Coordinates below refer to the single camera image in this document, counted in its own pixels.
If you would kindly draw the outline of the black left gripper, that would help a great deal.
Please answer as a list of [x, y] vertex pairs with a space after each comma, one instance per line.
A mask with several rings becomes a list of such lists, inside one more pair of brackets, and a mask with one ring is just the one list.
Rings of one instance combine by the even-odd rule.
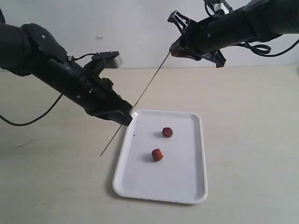
[[133, 106], [113, 90], [107, 78], [90, 76], [76, 62], [59, 63], [49, 59], [35, 67], [35, 77], [99, 119], [129, 126]]

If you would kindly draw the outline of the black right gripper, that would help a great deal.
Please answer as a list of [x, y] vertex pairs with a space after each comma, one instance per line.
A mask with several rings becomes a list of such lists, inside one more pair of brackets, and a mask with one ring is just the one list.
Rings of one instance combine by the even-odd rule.
[[176, 58], [200, 61], [206, 59], [224, 67], [226, 59], [220, 49], [256, 38], [253, 26], [246, 19], [243, 8], [226, 15], [213, 15], [196, 22], [179, 13], [172, 12], [167, 20], [174, 24], [181, 36], [169, 51], [179, 51]]

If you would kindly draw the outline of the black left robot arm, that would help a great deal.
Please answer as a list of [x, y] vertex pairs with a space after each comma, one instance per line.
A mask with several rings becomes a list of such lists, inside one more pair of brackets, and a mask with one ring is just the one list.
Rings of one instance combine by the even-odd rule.
[[118, 51], [90, 53], [84, 67], [45, 28], [34, 24], [8, 25], [0, 16], [0, 67], [25, 77], [34, 75], [93, 117], [128, 126], [132, 105], [113, 90], [113, 82], [101, 78], [104, 69], [122, 64]]

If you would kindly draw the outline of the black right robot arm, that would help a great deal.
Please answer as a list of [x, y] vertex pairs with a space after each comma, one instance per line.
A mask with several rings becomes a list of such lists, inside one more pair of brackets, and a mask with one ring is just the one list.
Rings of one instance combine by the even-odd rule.
[[234, 10], [225, 0], [206, 0], [208, 17], [194, 21], [173, 11], [168, 22], [181, 36], [170, 46], [173, 57], [201, 59], [213, 62], [217, 68], [225, 65], [221, 49], [238, 46], [263, 57], [274, 57], [266, 42], [285, 34], [299, 32], [299, 2], [297, 0], [252, 0]]

